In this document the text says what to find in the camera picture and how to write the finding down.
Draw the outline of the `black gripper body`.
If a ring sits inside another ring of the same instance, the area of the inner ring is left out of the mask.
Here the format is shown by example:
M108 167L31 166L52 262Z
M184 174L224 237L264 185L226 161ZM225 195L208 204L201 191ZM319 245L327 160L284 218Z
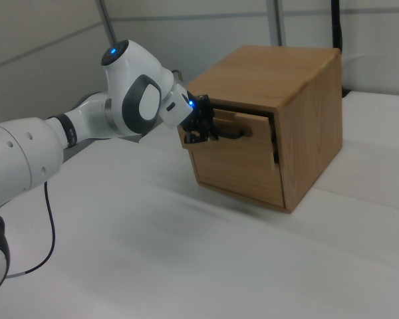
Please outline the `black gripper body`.
M209 132L213 125L213 108L207 94L194 96L188 94L191 113L180 126L187 132Z

